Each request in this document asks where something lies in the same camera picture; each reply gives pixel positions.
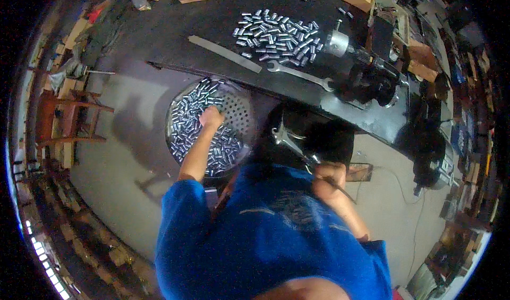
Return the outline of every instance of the machine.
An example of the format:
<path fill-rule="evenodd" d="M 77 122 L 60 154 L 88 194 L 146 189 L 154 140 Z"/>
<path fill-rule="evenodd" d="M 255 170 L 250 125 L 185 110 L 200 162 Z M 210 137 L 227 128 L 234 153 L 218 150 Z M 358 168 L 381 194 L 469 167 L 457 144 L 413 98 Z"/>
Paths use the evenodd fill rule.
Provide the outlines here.
<path fill-rule="evenodd" d="M 347 88 L 356 91 L 356 98 L 361 103 L 375 99 L 380 106 L 391 107 L 398 101 L 400 87 L 409 86 L 404 74 L 365 48 L 354 48 L 344 33 L 333 30 L 328 34 L 325 51 L 337 57 L 352 56 L 354 66 L 346 81 Z"/>

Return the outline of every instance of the metal bar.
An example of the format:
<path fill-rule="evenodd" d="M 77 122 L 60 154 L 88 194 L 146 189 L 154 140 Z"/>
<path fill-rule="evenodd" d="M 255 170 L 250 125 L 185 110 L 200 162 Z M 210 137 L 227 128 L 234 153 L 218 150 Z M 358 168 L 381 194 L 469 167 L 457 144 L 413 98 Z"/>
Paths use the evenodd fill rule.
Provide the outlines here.
<path fill-rule="evenodd" d="M 230 61 L 233 61 L 237 63 L 238 65 L 245 67 L 249 70 L 252 70 L 255 73 L 259 73 L 262 70 L 262 67 L 256 64 L 255 62 L 252 62 L 239 54 L 236 54 L 235 52 L 230 51 L 229 49 L 223 48 L 215 43 L 212 43 L 208 40 L 202 39 L 199 36 L 189 36 L 188 40 L 198 46 L 201 46 L 202 48 L 206 48 L 209 51 L 212 51 L 214 53 L 217 53 L 221 55 L 222 57 L 227 58 Z"/>

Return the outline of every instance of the wooden chair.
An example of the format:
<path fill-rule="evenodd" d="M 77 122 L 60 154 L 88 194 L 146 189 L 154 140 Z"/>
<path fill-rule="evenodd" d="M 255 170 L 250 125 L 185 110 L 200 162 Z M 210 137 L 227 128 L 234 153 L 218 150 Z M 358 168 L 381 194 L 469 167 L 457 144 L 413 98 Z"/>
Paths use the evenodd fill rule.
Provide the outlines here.
<path fill-rule="evenodd" d="M 97 100 L 101 94 L 71 90 L 67 99 L 58 99 L 53 92 L 44 90 L 39 100 L 37 109 L 35 141 L 37 149 L 57 143 L 90 141 L 106 142 L 106 138 L 94 133 L 99 113 L 107 111 L 113 113 L 114 109 L 101 105 Z M 61 129 L 62 136 L 52 138 L 53 120 L 56 118 L 57 106 L 61 105 Z M 80 110 L 92 110 L 91 123 L 85 123 L 79 117 Z"/>

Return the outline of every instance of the plastic bag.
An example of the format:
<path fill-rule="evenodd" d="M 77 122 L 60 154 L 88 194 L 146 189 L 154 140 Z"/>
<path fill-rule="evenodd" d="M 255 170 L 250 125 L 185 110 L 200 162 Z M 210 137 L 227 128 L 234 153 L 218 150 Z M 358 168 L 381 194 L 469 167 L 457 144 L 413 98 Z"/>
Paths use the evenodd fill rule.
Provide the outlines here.
<path fill-rule="evenodd" d="M 150 4 L 147 0 L 131 0 L 131 2 L 140 11 L 151 10 Z"/>

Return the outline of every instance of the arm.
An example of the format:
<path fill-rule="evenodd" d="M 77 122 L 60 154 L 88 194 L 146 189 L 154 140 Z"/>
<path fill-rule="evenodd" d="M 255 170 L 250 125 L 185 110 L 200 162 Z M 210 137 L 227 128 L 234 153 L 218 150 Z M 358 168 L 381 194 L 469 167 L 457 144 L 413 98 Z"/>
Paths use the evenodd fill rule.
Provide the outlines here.
<path fill-rule="evenodd" d="M 201 182 L 207 168 L 207 157 L 209 147 L 214 133 L 225 119 L 215 106 L 208 107 L 200 116 L 200 123 L 203 126 L 200 135 L 186 154 L 179 171 L 178 181 L 193 179 Z"/>
<path fill-rule="evenodd" d="M 322 180 L 324 177 L 331 177 L 337 185 L 344 188 L 345 173 L 345 165 L 342 163 L 328 163 L 317 166 L 312 191 L 345 222 L 356 239 L 360 242 L 370 241 L 370 232 L 367 225 L 354 209 L 354 204 L 340 190 Z"/>

